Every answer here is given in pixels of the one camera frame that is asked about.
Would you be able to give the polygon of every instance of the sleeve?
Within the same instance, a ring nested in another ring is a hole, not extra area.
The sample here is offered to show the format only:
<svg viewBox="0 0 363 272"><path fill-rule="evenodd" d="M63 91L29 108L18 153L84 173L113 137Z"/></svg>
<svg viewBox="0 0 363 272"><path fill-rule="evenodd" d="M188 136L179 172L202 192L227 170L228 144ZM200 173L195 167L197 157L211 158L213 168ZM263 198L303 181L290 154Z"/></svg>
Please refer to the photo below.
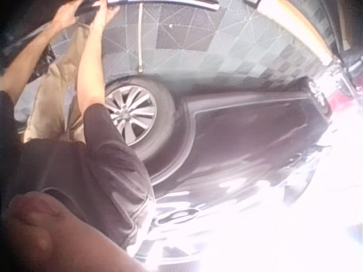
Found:
<svg viewBox="0 0 363 272"><path fill-rule="evenodd" d="M6 181L18 165L20 140L16 132L14 104L9 95L0 91L0 180Z"/></svg>
<svg viewBox="0 0 363 272"><path fill-rule="evenodd" d="M90 106L83 122L88 165L98 183L93 188L97 188L97 196L105 196L98 202L98 218L104 224L101 228L134 255L147 235L155 211L150 177L124 142L105 106Z"/></svg>

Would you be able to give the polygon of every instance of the car wheel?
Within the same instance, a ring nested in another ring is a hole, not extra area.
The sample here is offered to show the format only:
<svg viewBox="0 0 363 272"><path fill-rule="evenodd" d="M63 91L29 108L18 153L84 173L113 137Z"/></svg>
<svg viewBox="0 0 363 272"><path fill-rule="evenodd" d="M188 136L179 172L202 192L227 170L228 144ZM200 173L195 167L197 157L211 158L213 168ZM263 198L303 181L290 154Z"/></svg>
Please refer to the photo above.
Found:
<svg viewBox="0 0 363 272"><path fill-rule="evenodd" d="M329 101L312 79L302 78L300 81L300 90L311 93L313 99L319 104L324 115L326 117L331 117L332 110Z"/></svg>
<svg viewBox="0 0 363 272"><path fill-rule="evenodd" d="M175 106L169 91L144 78L127 78L111 82L105 93L105 105L126 144L141 160L151 158L174 128Z"/></svg>

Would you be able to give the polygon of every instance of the tire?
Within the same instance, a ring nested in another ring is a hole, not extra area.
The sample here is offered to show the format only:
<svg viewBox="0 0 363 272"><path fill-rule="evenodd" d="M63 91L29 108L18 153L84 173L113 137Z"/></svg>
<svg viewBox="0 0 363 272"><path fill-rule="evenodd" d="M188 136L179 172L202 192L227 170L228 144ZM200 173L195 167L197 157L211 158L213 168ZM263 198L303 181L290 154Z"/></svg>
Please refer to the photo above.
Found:
<svg viewBox="0 0 363 272"><path fill-rule="evenodd" d="M116 79L105 88L106 96L112 91L129 85L140 86L147 89L153 96L157 105L157 116L152 128L140 141L131 145L138 157L145 161L153 157L169 140L174 129L175 105L169 91L161 84L138 77Z"/></svg>
<svg viewBox="0 0 363 272"><path fill-rule="evenodd" d="M314 99L317 107L320 108L320 110L323 112L323 114L326 117L330 118L331 115L332 115L332 109L330 107L329 101L326 99L324 93L318 91L320 93L320 95L322 96L322 98L324 99L324 106L322 106L320 104L320 102L316 99L316 97L314 96L313 92L311 91L310 83L315 84L315 82L312 79L308 78L308 77L301 78L299 80L299 82L298 82L299 90L300 91L303 91L303 92L308 92L308 93L312 94L311 97Z"/></svg>

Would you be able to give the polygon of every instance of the man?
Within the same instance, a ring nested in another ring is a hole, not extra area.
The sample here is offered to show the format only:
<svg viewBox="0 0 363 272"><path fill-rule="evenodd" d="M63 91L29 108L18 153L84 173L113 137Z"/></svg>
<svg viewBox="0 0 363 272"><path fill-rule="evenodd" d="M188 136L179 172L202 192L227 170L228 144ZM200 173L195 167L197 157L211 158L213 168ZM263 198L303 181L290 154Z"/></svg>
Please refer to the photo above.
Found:
<svg viewBox="0 0 363 272"><path fill-rule="evenodd" d="M67 53L41 79L25 143L17 140L14 105L52 37L75 23L80 3L62 6L1 79L2 228L30 271L144 271L129 254L145 238L155 199L144 165L104 106L102 34L118 11L106 0L90 29L75 30ZM77 68L71 115L82 116L84 138L76 117L64 130L64 92Z"/></svg>

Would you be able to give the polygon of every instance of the gray tile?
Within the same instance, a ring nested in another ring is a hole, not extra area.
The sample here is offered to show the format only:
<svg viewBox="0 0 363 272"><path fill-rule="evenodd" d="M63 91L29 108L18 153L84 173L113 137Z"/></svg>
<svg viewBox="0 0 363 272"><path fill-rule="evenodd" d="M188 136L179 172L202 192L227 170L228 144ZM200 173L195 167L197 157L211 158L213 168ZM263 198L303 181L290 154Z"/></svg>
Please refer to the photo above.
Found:
<svg viewBox="0 0 363 272"><path fill-rule="evenodd" d="M225 58L222 65L220 66L220 71L224 73L234 73L242 63L241 59L238 58Z"/></svg>
<svg viewBox="0 0 363 272"><path fill-rule="evenodd" d="M227 9L230 12L239 14L241 20L249 20L253 13L253 9L241 0L231 0Z"/></svg>
<svg viewBox="0 0 363 272"><path fill-rule="evenodd" d="M125 5L125 8L126 8L126 24L137 24L139 5Z"/></svg>
<svg viewBox="0 0 363 272"><path fill-rule="evenodd" d="M143 4L143 24L155 24L160 21L162 4Z"/></svg>
<svg viewBox="0 0 363 272"><path fill-rule="evenodd" d="M288 46L286 42L281 39L276 39L267 50L272 54L280 55L286 46Z"/></svg>
<svg viewBox="0 0 363 272"><path fill-rule="evenodd" d="M248 21L241 21L239 15L229 13L223 17L218 30L219 32L237 37L247 23Z"/></svg>
<svg viewBox="0 0 363 272"><path fill-rule="evenodd" d="M154 69L154 52L155 49L143 50L142 51L142 65L145 70L153 70Z"/></svg>
<svg viewBox="0 0 363 272"><path fill-rule="evenodd" d="M204 57L204 52L182 50L179 59L178 69L196 70L196 68L202 64Z"/></svg>
<svg viewBox="0 0 363 272"><path fill-rule="evenodd" d="M130 71L138 70L138 53L133 51L129 52L129 63L130 63Z"/></svg>
<svg viewBox="0 0 363 272"><path fill-rule="evenodd" d="M106 25L105 29L115 28L115 27L124 27L126 25L126 6L120 6L120 10L112 20Z"/></svg>
<svg viewBox="0 0 363 272"><path fill-rule="evenodd" d="M131 68L130 68L129 53L121 52L120 54L115 56L114 65L108 71L107 76L120 74L120 73L127 72L127 71L130 71L130 70L131 70Z"/></svg>
<svg viewBox="0 0 363 272"><path fill-rule="evenodd" d="M110 74L111 70L118 64L123 53L124 52L109 53L102 57L103 74L105 76Z"/></svg>
<svg viewBox="0 0 363 272"><path fill-rule="evenodd" d="M244 58L248 51L252 48L252 44L246 40L237 39L234 43L230 56L235 58Z"/></svg>
<svg viewBox="0 0 363 272"><path fill-rule="evenodd" d="M259 78L265 71L267 67L264 65L256 64L252 70L249 72L249 75L253 77Z"/></svg>
<svg viewBox="0 0 363 272"><path fill-rule="evenodd" d="M124 51L124 48L115 44L113 41L103 37L102 39L102 56Z"/></svg>
<svg viewBox="0 0 363 272"><path fill-rule="evenodd" d="M292 55L293 52L294 52L294 48L290 44L288 44L284 48L284 50L280 53L280 57L287 59Z"/></svg>
<svg viewBox="0 0 363 272"><path fill-rule="evenodd" d="M227 8L230 4L231 0L219 0L218 3L222 8Z"/></svg>
<svg viewBox="0 0 363 272"><path fill-rule="evenodd" d="M250 43L256 43L261 35L261 32L254 30L252 21L248 21L247 25L242 29L242 32L239 34L239 37L240 39L249 41Z"/></svg>
<svg viewBox="0 0 363 272"><path fill-rule="evenodd" d="M320 8L320 4L316 0L308 0L302 5L302 11L308 16L313 16L318 8Z"/></svg>
<svg viewBox="0 0 363 272"><path fill-rule="evenodd" d="M138 44L138 25L131 24L126 26L126 48L128 51L137 51Z"/></svg>
<svg viewBox="0 0 363 272"><path fill-rule="evenodd" d="M262 74L261 74L261 78L263 79L270 79L273 75L275 71L270 69L270 68L267 68Z"/></svg>
<svg viewBox="0 0 363 272"><path fill-rule="evenodd" d="M160 22L162 24L176 24L188 26L196 8L178 5L163 5L161 8Z"/></svg>
<svg viewBox="0 0 363 272"><path fill-rule="evenodd" d="M265 52L263 58L259 63L264 66L270 67L270 65L273 64L276 58L277 56L275 54L272 54L270 52Z"/></svg>
<svg viewBox="0 0 363 272"><path fill-rule="evenodd" d="M207 51L212 39L213 31L190 28L184 46L190 50Z"/></svg>
<svg viewBox="0 0 363 272"><path fill-rule="evenodd" d="M199 41L194 42L191 44L188 49L189 50L197 50L197 51L204 51L206 52L209 48L210 43L212 42L213 35L209 35L207 37L204 37L202 39L199 39Z"/></svg>
<svg viewBox="0 0 363 272"><path fill-rule="evenodd" d="M115 27L115 28L105 29L103 32L103 36L126 50L125 27Z"/></svg>
<svg viewBox="0 0 363 272"><path fill-rule="evenodd" d="M208 52L226 56L231 51L236 38L217 31L209 45Z"/></svg>
<svg viewBox="0 0 363 272"><path fill-rule="evenodd" d="M277 27L271 27L273 25L276 25L276 23L268 19L266 16L258 16L251 19L252 28L254 30L254 39L257 41L262 34L264 34L266 31L270 31L271 28L271 35L275 34L277 32Z"/></svg>
<svg viewBox="0 0 363 272"><path fill-rule="evenodd" d="M158 49L154 52L153 65L156 70L175 69L179 64L180 50Z"/></svg>
<svg viewBox="0 0 363 272"><path fill-rule="evenodd" d="M157 24L143 24L142 25L142 49L149 50L155 49L158 38L158 25Z"/></svg>
<svg viewBox="0 0 363 272"><path fill-rule="evenodd" d="M237 68L236 72L239 74L247 75L251 72L251 70L255 67L255 63L244 61L242 64Z"/></svg>
<svg viewBox="0 0 363 272"><path fill-rule="evenodd" d="M290 67L291 67L291 63L286 61L280 66L280 68L278 68L278 71L281 73L285 73Z"/></svg>
<svg viewBox="0 0 363 272"><path fill-rule="evenodd" d="M202 71L218 71L225 57L217 54L206 54L201 64Z"/></svg>
<svg viewBox="0 0 363 272"><path fill-rule="evenodd" d="M213 29L217 30L222 18L225 15L226 9L220 7L217 11L206 11L209 17L209 20L211 21L212 25L213 25Z"/></svg>
<svg viewBox="0 0 363 272"><path fill-rule="evenodd" d="M160 26L156 48L158 49L181 49L183 48L188 28L173 25L171 28Z"/></svg>

